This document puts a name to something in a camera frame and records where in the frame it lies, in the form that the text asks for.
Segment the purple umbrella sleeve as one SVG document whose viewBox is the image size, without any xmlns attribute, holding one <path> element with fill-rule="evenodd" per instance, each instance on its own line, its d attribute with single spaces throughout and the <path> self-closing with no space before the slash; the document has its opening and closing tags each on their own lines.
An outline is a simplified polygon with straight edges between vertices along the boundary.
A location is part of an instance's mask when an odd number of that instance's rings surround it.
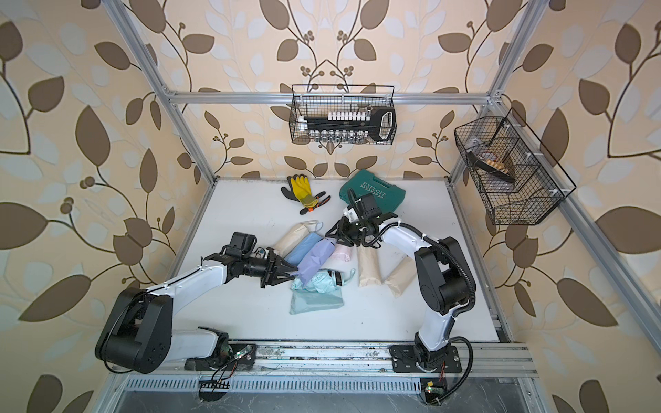
<svg viewBox="0 0 661 413">
<path fill-rule="evenodd" d="M 325 262 L 336 249 L 336 243 L 331 239 L 321 239 L 308 251 L 298 264 L 297 278 L 303 286 L 319 272 Z"/>
</svg>

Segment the beige sleeved umbrella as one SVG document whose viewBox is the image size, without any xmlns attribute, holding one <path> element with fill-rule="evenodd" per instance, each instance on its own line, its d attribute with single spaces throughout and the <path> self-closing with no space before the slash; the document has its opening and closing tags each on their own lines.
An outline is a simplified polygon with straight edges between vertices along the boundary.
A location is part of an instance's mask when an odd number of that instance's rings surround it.
<svg viewBox="0 0 661 413">
<path fill-rule="evenodd" d="M 309 220 L 295 224 L 283 237 L 281 237 L 272 249 L 279 256 L 287 256 L 297 245 L 299 245 L 310 233 L 321 230 L 324 223 L 318 220 Z"/>
</svg>

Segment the mint green umbrella sleeve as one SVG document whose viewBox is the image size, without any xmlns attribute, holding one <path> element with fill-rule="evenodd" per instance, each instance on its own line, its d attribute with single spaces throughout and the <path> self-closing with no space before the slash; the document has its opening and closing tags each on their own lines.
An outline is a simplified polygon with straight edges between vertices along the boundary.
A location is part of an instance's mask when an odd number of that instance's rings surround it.
<svg viewBox="0 0 661 413">
<path fill-rule="evenodd" d="M 344 306 L 340 290 L 320 293 L 318 291 L 294 290 L 289 313 L 298 315 L 314 311 L 335 310 Z"/>
</svg>

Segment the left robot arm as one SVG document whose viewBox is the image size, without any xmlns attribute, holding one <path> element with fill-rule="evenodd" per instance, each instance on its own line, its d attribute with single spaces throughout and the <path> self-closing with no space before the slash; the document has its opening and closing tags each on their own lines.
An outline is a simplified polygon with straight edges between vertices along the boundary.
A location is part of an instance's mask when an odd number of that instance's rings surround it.
<svg viewBox="0 0 661 413">
<path fill-rule="evenodd" d="M 204 294 L 240 276 L 261 287 L 294 280 L 297 268 L 268 248 L 256 253 L 256 237 L 235 232 L 221 251 L 201 258 L 193 271 L 147 289 L 122 291 L 95 347 L 111 373 L 148 374 L 168 361 L 192 361 L 199 368 L 224 368 L 239 359 L 227 333 L 199 326 L 174 330 L 175 315 Z"/>
</svg>

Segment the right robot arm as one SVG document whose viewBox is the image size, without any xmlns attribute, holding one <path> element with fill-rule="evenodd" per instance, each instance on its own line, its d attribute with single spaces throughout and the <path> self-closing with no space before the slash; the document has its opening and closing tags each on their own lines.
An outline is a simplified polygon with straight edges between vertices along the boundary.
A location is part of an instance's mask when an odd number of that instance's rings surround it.
<svg viewBox="0 0 661 413">
<path fill-rule="evenodd" d="M 327 237 L 349 247 L 389 244 L 409 256 L 429 309 L 415 339 L 417 347 L 427 354 L 447 348 L 456 318 L 473 310 L 476 302 L 476 282 L 461 246 L 452 237 L 435 240 L 395 213 L 382 212 L 373 194 L 359 197 L 350 189 L 347 196 L 348 206 Z"/>
</svg>

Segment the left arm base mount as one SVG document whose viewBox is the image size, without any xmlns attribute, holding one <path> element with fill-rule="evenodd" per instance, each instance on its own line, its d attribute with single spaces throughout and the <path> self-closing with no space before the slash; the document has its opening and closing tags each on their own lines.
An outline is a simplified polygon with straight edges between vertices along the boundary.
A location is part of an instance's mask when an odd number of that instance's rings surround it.
<svg viewBox="0 0 661 413">
<path fill-rule="evenodd" d="M 190 358 L 184 363 L 186 371 L 210 372 L 225 368 L 231 369 L 235 366 L 253 366 L 256 360 L 258 346 L 254 343 L 235 344 L 222 342 L 206 358 Z"/>
</svg>

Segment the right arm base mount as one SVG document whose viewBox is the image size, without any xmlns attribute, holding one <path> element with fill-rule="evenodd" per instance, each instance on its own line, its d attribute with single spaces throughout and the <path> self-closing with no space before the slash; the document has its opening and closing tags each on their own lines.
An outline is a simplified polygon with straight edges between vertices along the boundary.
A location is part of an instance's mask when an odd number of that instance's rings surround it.
<svg viewBox="0 0 661 413">
<path fill-rule="evenodd" d="M 451 344 L 434 352 L 422 344 L 401 344 L 388 348 L 395 373 L 461 373 L 461 359 Z"/>
</svg>

